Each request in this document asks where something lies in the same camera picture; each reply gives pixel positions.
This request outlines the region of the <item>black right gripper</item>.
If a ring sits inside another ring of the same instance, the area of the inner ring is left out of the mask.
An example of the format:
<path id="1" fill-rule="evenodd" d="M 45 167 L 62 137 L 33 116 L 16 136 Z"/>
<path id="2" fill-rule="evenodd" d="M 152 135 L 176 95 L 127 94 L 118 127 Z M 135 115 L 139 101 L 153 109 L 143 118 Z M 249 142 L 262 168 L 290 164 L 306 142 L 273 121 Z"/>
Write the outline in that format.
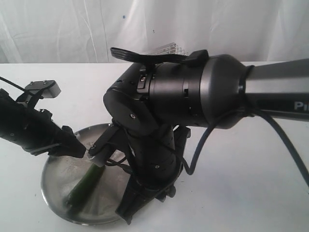
<path id="1" fill-rule="evenodd" d="M 126 130 L 126 136 L 133 173 L 115 212 L 122 219 L 132 219 L 151 200 L 175 196 L 174 183 L 183 170 L 181 159 L 191 131 L 163 125 L 148 135 Z"/>

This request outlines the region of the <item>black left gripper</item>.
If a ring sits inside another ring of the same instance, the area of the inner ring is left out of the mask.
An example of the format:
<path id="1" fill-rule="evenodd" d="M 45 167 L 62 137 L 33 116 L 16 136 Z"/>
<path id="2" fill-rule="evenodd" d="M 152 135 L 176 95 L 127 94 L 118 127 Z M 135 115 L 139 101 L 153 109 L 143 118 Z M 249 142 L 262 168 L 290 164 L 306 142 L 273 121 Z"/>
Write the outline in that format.
<path id="1" fill-rule="evenodd" d="M 23 149 L 32 155 L 47 152 L 50 156 L 83 158 L 86 147 L 69 126 L 59 127 L 47 110 L 30 110 L 23 125 Z"/>

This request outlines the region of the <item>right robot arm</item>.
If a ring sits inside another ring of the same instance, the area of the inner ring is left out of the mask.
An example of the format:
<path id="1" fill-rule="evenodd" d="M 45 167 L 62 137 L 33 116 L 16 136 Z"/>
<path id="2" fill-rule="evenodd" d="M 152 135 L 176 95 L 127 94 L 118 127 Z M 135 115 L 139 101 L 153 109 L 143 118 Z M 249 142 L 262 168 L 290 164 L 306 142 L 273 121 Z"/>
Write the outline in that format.
<path id="1" fill-rule="evenodd" d="M 117 215 L 130 223 L 153 199 L 173 197 L 181 171 L 194 173 L 215 129 L 259 116 L 277 132 L 305 182 L 309 172 L 276 118 L 309 118 L 309 61 L 246 66 L 207 50 L 184 55 L 142 55 L 113 47 L 131 66 L 108 88 L 103 102 L 112 116 L 115 148 L 132 170 Z"/>

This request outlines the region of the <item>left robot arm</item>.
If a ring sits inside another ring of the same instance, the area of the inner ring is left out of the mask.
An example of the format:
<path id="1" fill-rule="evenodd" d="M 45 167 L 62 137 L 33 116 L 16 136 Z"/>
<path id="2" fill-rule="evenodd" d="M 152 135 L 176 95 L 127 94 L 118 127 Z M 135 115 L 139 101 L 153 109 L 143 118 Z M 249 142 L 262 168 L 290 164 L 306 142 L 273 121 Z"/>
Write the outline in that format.
<path id="1" fill-rule="evenodd" d="M 86 147 L 69 126 L 59 127 L 48 110 L 36 110 L 14 101 L 0 90 L 0 137 L 37 156 L 83 158 Z"/>

